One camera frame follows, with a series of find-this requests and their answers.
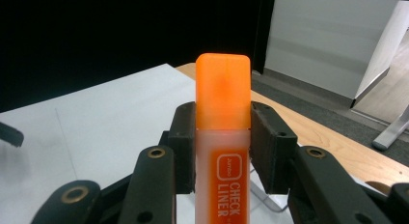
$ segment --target white table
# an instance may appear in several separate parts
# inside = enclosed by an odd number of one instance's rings
[[[156,145],[176,108],[192,100],[195,81],[162,65],[0,113],[25,136],[18,149],[0,142],[0,223],[30,223],[67,182],[104,188],[131,174],[139,152]],[[251,211],[252,223],[292,223],[288,210],[274,213],[254,194]],[[193,194],[177,197],[177,213],[177,223],[194,223]]]

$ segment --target white wall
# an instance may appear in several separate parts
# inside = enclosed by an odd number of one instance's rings
[[[398,1],[369,61],[367,71],[355,98],[391,65],[408,27],[409,1]]]
[[[276,0],[265,67],[355,98],[392,0]]]

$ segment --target white surface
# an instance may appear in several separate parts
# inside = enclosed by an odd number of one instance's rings
[[[286,209],[288,195],[281,195],[281,194],[274,194],[274,195],[267,195],[264,192],[262,187],[262,183],[259,180],[259,174],[254,171],[250,174],[250,179],[252,183],[252,192],[259,197],[262,201],[269,199],[274,202],[274,207],[271,208],[272,210],[283,210]]]
[[[275,0],[265,67],[355,98],[395,4]]]
[[[156,145],[176,108],[195,100],[195,83],[169,65],[0,113],[24,133],[17,149],[0,142],[0,223],[30,223],[45,200],[75,180],[101,188],[132,173]],[[194,194],[177,196],[177,223],[193,223]],[[251,196],[252,223],[292,223]]]
[[[391,66],[391,62],[408,27],[409,1],[398,1],[369,61],[367,71],[355,98]]]

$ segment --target metal stand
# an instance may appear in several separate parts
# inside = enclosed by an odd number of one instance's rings
[[[372,145],[378,150],[385,151],[394,143],[396,138],[409,127],[409,105],[405,111],[373,140]]]

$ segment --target gray floor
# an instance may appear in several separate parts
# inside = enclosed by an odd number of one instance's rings
[[[386,128],[369,117],[349,109],[351,100],[272,70],[264,75],[253,73],[252,89],[286,107],[373,149],[371,141]],[[403,133],[385,152],[409,166],[409,136]]]

